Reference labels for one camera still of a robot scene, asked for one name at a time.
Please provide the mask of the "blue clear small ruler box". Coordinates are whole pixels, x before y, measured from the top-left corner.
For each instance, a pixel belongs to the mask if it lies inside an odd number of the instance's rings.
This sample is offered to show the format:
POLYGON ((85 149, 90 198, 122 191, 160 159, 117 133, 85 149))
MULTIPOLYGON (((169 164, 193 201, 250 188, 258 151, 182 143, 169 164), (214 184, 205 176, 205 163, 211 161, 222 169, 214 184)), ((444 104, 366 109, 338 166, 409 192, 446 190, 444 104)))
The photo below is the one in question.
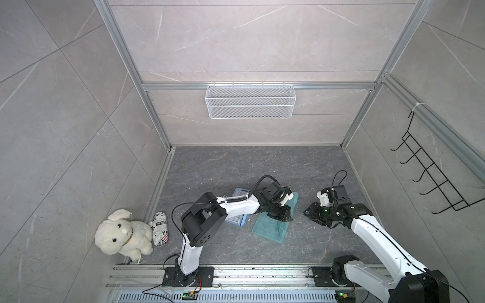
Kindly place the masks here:
MULTIPOLYGON (((247 189, 243 188, 236 188, 232 194, 233 197, 236 196, 242 196, 245 195, 249 192, 247 189)), ((228 215, 228 217, 225 219, 225 222, 231 225, 239 226, 239 227, 244 227, 245 223, 247 221, 247 213, 242 213, 241 211, 237 212, 232 212, 231 214, 228 215)))

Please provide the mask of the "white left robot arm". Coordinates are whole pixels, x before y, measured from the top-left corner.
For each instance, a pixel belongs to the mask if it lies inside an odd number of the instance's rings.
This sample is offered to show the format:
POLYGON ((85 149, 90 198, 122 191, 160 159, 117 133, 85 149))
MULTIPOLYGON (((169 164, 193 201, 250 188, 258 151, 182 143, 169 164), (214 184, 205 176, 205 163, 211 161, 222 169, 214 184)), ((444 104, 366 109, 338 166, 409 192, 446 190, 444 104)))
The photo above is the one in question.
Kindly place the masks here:
POLYGON ((296 194, 277 181, 261 188, 254 187, 240 196, 203 194, 181 217, 179 232, 183 245, 177 263, 179 272, 190 276, 198 271, 203 246, 228 218, 263 213, 276 221, 290 222, 293 220, 290 201, 294 198, 296 194))

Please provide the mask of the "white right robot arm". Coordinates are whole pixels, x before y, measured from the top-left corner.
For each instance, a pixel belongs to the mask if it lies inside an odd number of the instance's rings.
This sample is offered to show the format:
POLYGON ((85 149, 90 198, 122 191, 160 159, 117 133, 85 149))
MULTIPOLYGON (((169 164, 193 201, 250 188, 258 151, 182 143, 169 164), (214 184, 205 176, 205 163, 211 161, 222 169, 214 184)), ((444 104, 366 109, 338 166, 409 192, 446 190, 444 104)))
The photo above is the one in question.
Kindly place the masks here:
POLYGON ((449 302, 450 286, 442 272, 429 270, 408 253, 378 223, 362 203, 352 203, 344 186, 322 189, 304 212, 330 229, 340 225, 359 236, 375 253, 388 275, 365 265, 354 255, 333 260, 330 276, 338 287, 358 285, 382 302, 449 302))

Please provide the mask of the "teal translucent ruler set case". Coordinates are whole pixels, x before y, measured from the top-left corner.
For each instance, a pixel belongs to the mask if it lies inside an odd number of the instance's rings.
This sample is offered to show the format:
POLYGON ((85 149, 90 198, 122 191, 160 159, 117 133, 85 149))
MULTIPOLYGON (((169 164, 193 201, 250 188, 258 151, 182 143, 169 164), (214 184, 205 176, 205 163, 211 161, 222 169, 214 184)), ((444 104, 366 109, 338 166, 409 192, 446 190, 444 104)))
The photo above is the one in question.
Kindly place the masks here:
MULTIPOLYGON (((293 217, 294 208, 298 202, 299 194, 293 192, 290 194, 291 199, 288 199, 285 206, 289 206, 290 215, 293 217)), ((281 222, 270 218, 267 213, 261 213, 252 228, 252 232, 258 236, 264 237, 268 240, 277 242, 279 244, 284 242, 290 222, 281 222)))

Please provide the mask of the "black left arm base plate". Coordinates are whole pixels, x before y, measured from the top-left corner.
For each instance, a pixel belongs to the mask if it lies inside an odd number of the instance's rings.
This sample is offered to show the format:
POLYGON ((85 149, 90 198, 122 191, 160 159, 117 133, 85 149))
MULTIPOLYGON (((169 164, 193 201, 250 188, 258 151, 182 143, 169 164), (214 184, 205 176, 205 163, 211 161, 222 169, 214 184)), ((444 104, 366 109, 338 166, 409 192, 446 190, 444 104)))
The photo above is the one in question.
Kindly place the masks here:
POLYGON ((185 275, 180 268, 165 269, 163 287, 211 287, 214 279, 214 267, 199 267, 193 273, 185 275))

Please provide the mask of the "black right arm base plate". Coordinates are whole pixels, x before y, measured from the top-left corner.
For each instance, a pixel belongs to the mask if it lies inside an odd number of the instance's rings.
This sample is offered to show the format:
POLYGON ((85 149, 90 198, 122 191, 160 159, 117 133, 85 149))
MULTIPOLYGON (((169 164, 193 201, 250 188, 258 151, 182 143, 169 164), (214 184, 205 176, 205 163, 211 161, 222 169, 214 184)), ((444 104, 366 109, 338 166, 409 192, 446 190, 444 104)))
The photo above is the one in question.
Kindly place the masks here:
POLYGON ((316 287, 338 287, 329 266, 312 266, 308 270, 308 276, 313 279, 316 287))

